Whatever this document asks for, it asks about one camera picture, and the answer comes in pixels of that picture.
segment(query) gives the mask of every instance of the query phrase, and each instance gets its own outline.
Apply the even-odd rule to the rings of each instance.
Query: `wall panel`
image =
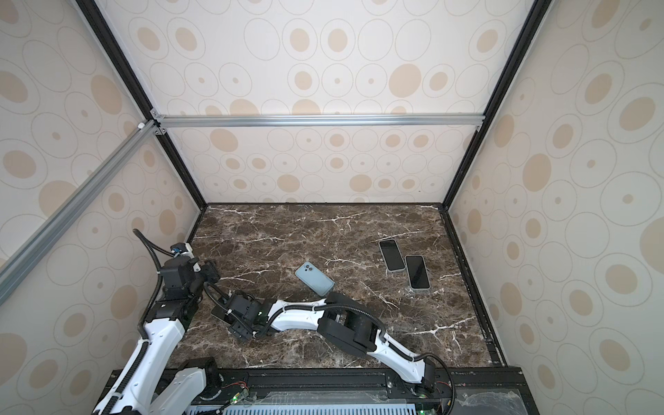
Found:
[[[4,1],[0,50],[1,266],[142,117],[65,1]]]
[[[3,415],[91,413],[157,279],[132,228],[168,248],[198,213],[150,139],[0,307]]]
[[[169,131],[208,202],[440,202],[475,126]]]
[[[544,415],[664,403],[662,16],[558,2],[450,211]]]
[[[162,114],[483,112],[531,1],[98,1]]]

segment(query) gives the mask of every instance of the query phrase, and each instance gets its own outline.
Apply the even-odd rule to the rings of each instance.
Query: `brown marble tabletop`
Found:
[[[388,273],[378,241],[396,239],[402,255],[424,256],[431,290],[413,292],[405,271]],[[388,333],[415,353],[451,367],[490,366],[473,306],[438,211],[416,205],[213,205],[192,243],[213,259],[224,291],[258,299],[320,297],[295,270],[310,261],[335,281],[334,291],[374,310]],[[314,331],[289,330],[241,343],[210,314],[206,296],[169,367],[213,356],[224,368],[379,367],[335,348]]]

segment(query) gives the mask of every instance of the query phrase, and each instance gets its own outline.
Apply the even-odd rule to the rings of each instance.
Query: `phone case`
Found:
[[[424,264],[424,269],[426,270],[426,280],[429,283],[429,288],[413,288],[411,282],[410,282],[410,271],[408,270],[408,261],[406,260],[407,257],[409,256],[421,256],[422,257],[422,263]],[[404,262],[406,262],[406,274],[408,274],[408,286],[410,287],[411,290],[415,292],[419,291],[429,291],[431,289],[431,280],[429,279],[429,269],[426,267],[426,261],[424,260],[424,257],[422,255],[406,255],[404,257]]]
[[[332,290],[332,287],[334,287],[334,281],[330,280],[328,276],[323,274],[321,270],[313,266],[309,261],[302,264],[295,271],[295,276],[321,297],[325,297]]]
[[[387,261],[385,260],[385,254],[383,253],[382,248],[380,247],[380,243],[381,243],[383,240],[393,240],[394,243],[396,244],[396,249],[399,251],[399,256],[402,256],[402,255],[401,255],[401,248],[399,248],[399,243],[397,243],[397,241],[396,241],[395,239],[392,239],[392,238],[389,238],[389,239],[381,239],[381,240],[378,241],[378,250],[380,251],[380,255],[382,256],[382,261],[385,263],[385,266],[387,267]],[[406,269],[406,262],[403,260],[403,257],[402,257],[401,260],[402,260],[402,262],[404,263],[404,267],[403,267],[403,268],[399,268],[398,270],[390,270],[390,269],[388,268],[388,269],[387,269],[387,272],[401,272],[401,271],[405,270],[405,269]]]

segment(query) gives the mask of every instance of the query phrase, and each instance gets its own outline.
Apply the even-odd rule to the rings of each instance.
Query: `black smartphone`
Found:
[[[431,288],[422,255],[406,255],[406,268],[408,269],[410,287],[413,291],[425,291]]]
[[[406,269],[404,259],[401,258],[401,251],[399,245],[396,244],[394,239],[384,239],[378,242],[382,259],[387,265],[389,272],[403,271]]]

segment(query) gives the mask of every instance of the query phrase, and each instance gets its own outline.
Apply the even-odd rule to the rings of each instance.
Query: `metal rail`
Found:
[[[145,121],[88,177],[74,194],[16,251],[0,270],[0,305],[9,298],[30,271],[60,237],[101,194],[148,137],[157,131],[153,120]]]
[[[161,116],[159,125],[186,127],[310,127],[317,125],[481,125],[483,114],[341,114],[316,116]]]

